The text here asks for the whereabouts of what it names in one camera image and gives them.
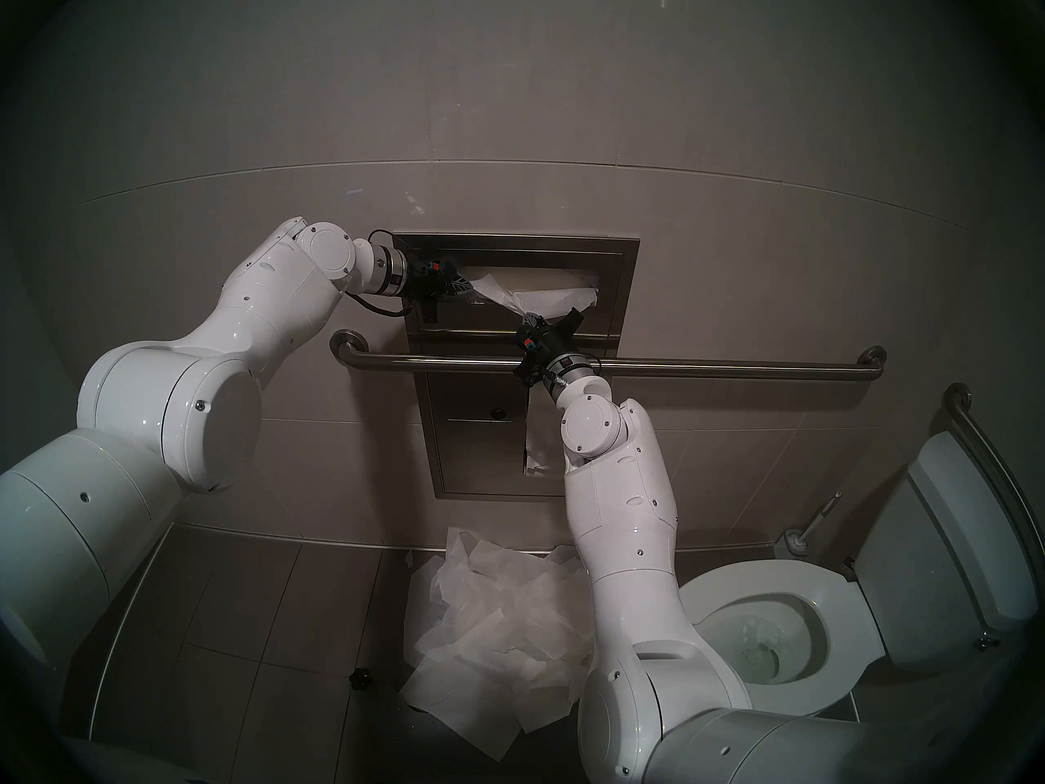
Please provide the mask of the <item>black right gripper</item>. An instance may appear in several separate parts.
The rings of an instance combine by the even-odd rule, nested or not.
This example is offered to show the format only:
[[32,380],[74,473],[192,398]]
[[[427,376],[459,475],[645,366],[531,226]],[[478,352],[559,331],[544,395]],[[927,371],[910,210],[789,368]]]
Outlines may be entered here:
[[522,360],[513,375],[529,388],[544,384],[547,388],[565,388],[579,379],[579,349],[575,335],[584,320],[582,312],[572,307],[562,318],[562,332],[544,332],[547,320],[535,312],[526,312],[514,342]]

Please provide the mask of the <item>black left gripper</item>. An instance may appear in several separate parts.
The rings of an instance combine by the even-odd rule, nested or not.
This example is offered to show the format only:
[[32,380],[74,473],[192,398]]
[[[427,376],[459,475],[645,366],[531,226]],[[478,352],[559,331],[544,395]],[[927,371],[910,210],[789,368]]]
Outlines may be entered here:
[[449,259],[425,259],[405,253],[405,299],[419,308],[422,322],[438,322],[438,303],[443,298],[462,298],[474,286]]

